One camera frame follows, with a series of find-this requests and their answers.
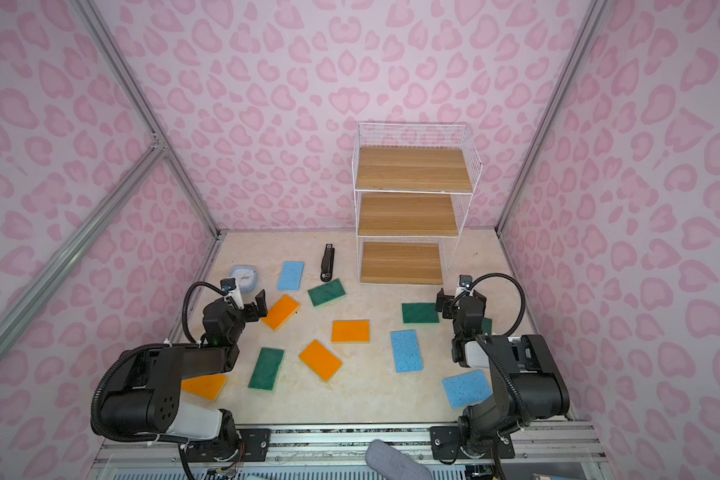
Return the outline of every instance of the bottom shelf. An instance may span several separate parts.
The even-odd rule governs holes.
[[[437,244],[365,242],[360,282],[442,285],[440,249]]]

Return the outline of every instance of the white wire rack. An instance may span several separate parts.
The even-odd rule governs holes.
[[[390,148],[433,148],[461,150],[470,179],[469,192],[423,192],[414,190],[361,190],[357,187],[358,168],[363,147]],[[451,267],[461,232],[467,223],[469,206],[480,181],[483,164],[478,149],[474,146],[472,132],[466,124],[408,124],[384,122],[360,122],[352,154],[352,180],[355,186],[355,235],[358,245],[358,278],[362,278],[362,255],[366,241],[395,243],[437,244],[440,250],[443,278]],[[360,210],[365,192],[384,191],[391,193],[449,194],[454,211],[458,234],[456,236],[360,236]]]

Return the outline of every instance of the beige marble surface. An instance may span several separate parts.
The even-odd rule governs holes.
[[[325,244],[336,247],[334,278],[341,279],[347,296],[316,309],[309,301],[307,289],[322,284],[318,277]],[[229,275],[233,266],[251,265],[259,272],[256,292],[266,289],[269,306],[288,293],[301,307],[277,332],[261,322],[247,325],[240,338],[240,358],[227,374],[230,379],[213,404],[215,408],[229,409],[237,423],[450,422],[460,415],[461,408],[448,404],[442,379],[471,369],[451,361],[451,321],[419,326],[402,322],[402,303],[434,302],[440,286],[360,285],[355,249],[354,231],[226,236],[208,276],[209,282],[217,284]],[[277,290],[286,260],[305,263],[298,292]],[[465,230],[448,272],[446,293],[453,293],[458,274],[477,277],[489,272],[509,273],[495,233]],[[202,332],[202,307],[216,298],[215,293],[204,290],[190,320],[195,337]],[[489,279],[476,290],[488,297],[486,315],[494,319],[494,332],[506,331],[517,317],[520,304],[514,286],[505,280]],[[244,300],[252,301],[254,294],[244,296]],[[370,343],[331,343],[334,320],[364,319],[371,321]],[[411,329],[418,336],[424,370],[396,373],[389,333]],[[516,335],[531,332],[526,318]],[[298,354],[313,340],[322,342],[344,362],[327,383],[298,359]],[[273,392],[248,388],[263,346],[286,351]]]

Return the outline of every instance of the orange sponge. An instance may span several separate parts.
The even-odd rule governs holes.
[[[226,383],[226,378],[226,375],[221,373],[197,376],[193,379],[182,380],[181,389],[215,402]]]
[[[310,343],[298,358],[317,373],[324,382],[330,380],[338,369],[342,368],[342,361],[317,340]]]
[[[282,326],[291,315],[293,315],[300,304],[288,295],[283,295],[280,300],[277,301],[272,308],[269,309],[269,314],[262,318],[262,322],[267,324],[269,328],[274,331]]]
[[[368,343],[371,341],[371,323],[368,320],[336,320],[331,341]]]

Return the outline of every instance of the top shelf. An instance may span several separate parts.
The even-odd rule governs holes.
[[[357,190],[471,194],[457,148],[360,147]]]

